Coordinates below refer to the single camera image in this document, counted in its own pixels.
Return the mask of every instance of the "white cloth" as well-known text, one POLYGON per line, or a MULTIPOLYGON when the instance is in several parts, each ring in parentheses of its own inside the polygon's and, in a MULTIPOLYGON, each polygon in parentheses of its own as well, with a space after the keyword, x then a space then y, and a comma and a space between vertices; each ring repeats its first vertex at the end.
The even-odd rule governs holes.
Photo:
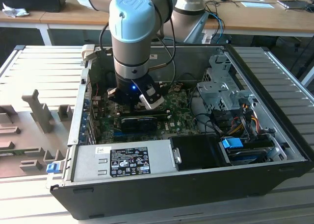
POLYGON ((29 15, 28 12, 26 12, 25 9, 23 8, 12 8, 12 7, 8 7, 6 6, 4 3, 3 4, 3 7, 4 9, 2 9, 2 12, 7 15, 8 17, 20 17, 20 16, 27 16, 29 15))

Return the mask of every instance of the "blue cable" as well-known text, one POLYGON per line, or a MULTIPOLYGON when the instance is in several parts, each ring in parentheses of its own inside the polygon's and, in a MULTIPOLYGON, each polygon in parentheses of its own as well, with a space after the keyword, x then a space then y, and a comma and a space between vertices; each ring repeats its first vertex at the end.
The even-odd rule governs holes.
POLYGON ((213 17, 215 17, 217 20, 218 20, 218 22, 219 22, 219 24, 220 24, 220 35, 219 35, 219 38, 218 38, 218 40, 217 40, 217 44, 218 44, 218 42, 219 42, 219 40, 220 40, 220 38, 221 38, 221 36, 222 36, 222 23, 221 23, 221 19, 219 18, 219 17, 217 17, 215 14, 213 14, 213 13, 209 13, 209 14, 211 14, 213 17))

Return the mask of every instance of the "paper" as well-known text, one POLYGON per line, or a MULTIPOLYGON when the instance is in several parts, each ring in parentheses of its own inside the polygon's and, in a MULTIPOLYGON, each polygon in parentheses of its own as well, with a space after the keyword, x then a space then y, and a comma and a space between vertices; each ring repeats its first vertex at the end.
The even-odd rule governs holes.
POLYGON ((268 3, 262 2, 241 2, 245 7, 258 7, 258 8, 274 8, 268 3))
POLYGON ((2 12, 8 17, 16 18, 16 17, 29 15, 29 13, 26 12, 26 10, 23 8, 12 8, 12 7, 6 6, 4 3, 2 4, 3 4, 2 12))

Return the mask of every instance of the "floor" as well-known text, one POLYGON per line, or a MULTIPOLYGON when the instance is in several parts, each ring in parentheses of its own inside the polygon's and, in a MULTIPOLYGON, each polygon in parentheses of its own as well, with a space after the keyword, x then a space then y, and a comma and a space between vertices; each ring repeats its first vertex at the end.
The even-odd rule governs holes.
MULTIPOLYGON (((84 44, 98 44, 99 31, 89 30, 83 32, 82 30, 52 30, 55 45, 72 46, 84 44)), ((231 40, 232 45, 249 47, 252 43, 253 36, 250 35, 225 35, 224 40, 231 40)), ((262 37, 261 41, 267 40, 268 37, 262 37)), ((273 54, 290 69, 296 58, 303 51, 305 46, 310 41, 310 38, 291 38, 280 37, 277 39, 276 45, 271 48, 273 54)), ((43 45, 43 41, 39 30, 24 29, 24 28, 0 28, 0 66, 7 59, 16 45, 43 45)), ((111 38, 109 31, 104 35, 103 44, 110 45, 111 38)), ((302 57, 296 63, 292 73, 297 74, 299 68, 311 56, 314 50, 314 42, 312 42, 302 57)), ((314 90, 314 83, 309 86, 309 90, 314 90)))

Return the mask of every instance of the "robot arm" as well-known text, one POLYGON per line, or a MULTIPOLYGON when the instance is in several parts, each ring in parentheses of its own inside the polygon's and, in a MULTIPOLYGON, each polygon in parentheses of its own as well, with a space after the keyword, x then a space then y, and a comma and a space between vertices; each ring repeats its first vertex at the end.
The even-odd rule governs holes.
POLYGON ((118 103, 138 102, 154 109, 164 99, 148 75, 151 40, 170 20, 177 0, 78 0, 89 8, 109 12, 117 88, 108 96, 118 103))
POLYGON ((148 75, 151 40, 164 24, 164 33, 173 36, 169 22, 172 18, 178 40, 193 43, 208 17, 203 0, 78 1, 110 13, 117 88, 108 93, 109 99, 121 104, 137 103, 140 99, 148 110, 162 104, 160 88, 148 75))

